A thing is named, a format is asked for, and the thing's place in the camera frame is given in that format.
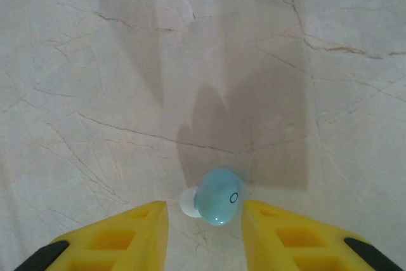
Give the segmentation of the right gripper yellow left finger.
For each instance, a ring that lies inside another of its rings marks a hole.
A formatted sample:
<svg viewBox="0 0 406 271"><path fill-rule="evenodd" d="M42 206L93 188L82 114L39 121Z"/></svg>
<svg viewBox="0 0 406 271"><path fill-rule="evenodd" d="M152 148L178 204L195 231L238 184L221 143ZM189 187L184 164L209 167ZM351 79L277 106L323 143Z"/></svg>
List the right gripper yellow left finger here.
<svg viewBox="0 0 406 271"><path fill-rule="evenodd" d="M164 270L168 212L154 201L63 234L19 270Z"/></svg>

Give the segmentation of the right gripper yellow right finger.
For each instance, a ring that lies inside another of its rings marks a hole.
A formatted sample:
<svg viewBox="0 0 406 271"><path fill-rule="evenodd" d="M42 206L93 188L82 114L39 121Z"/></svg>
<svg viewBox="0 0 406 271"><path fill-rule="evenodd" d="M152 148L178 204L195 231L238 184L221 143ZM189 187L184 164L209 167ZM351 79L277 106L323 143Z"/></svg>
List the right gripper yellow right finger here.
<svg viewBox="0 0 406 271"><path fill-rule="evenodd" d="M243 203L242 236L249 271L401 269L353 232L261 201Z"/></svg>

